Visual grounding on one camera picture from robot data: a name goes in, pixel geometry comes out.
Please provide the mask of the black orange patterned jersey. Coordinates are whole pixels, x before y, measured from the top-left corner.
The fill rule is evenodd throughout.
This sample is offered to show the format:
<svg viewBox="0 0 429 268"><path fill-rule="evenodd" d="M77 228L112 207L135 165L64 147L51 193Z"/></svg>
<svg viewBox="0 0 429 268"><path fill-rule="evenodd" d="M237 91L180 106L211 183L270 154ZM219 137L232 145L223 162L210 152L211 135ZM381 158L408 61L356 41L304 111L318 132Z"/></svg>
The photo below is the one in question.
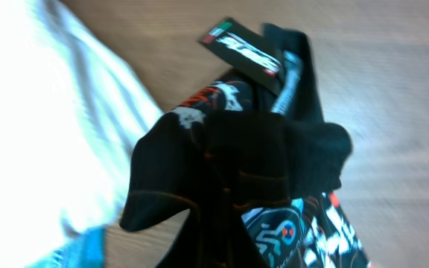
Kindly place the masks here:
<svg viewBox="0 0 429 268"><path fill-rule="evenodd" d="M137 142L121 228L187 211L161 267L370 267L335 194L352 140L323 117L308 36L225 17L200 44L230 70Z"/></svg>

